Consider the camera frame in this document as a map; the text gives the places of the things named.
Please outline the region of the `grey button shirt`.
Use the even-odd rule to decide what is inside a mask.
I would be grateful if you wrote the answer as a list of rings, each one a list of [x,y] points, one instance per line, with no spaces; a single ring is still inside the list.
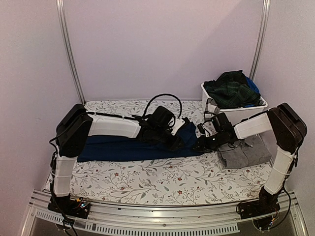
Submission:
[[[228,169],[241,169],[270,161],[272,155],[262,139],[255,135],[219,147],[219,160]]]

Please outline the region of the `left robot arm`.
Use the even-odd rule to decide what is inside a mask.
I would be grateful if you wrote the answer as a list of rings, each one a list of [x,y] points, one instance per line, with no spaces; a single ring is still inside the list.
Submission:
[[[76,104],[66,114],[56,128],[56,136],[50,140],[55,148],[51,162],[51,192],[56,196],[53,203],[62,213],[73,209],[70,194],[70,181],[74,163],[83,152],[89,137],[115,136],[139,140],[150,144],[163,144],[170,151],[184,146],[178,132],[188,121],[175,116],[163,106],[152,114],[124,117],[88,111],[81,104]]]

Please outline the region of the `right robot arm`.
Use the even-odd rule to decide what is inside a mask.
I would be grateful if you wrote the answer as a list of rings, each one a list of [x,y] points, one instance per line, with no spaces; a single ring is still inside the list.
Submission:
[[[299,148],[307,134],[306,124],[287,103],[257,113],[235,125],[224,113],[213,116],[209,121],[216,133],[209,137],[201,135],[192,147],[197,152],[216,151],[222,145],[266,132],[274,134],[277,153],[268,180],[261,190],[265,196],[254,204],[258,214],[265,214],[274,205],[270,196],[281,192],[285,180],[296,166]]]

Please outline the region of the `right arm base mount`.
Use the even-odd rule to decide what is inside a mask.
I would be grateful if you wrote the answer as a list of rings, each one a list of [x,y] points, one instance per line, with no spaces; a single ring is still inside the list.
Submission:
[[[262,187],[258,200],[240,202],[236,206],[236,212],[241,216],[241,219],[247,219],[279,211],[278,196],[281,191],[278,191],[276,194],[270,194]]]

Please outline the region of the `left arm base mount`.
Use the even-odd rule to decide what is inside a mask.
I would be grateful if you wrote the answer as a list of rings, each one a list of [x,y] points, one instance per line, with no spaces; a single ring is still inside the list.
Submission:
[[[82,197],[71,199],[70,195],[64,197],[51,197],[47,207],[50,211],[73,216],[82,219],[87,219],[90,212],[90,201]]]

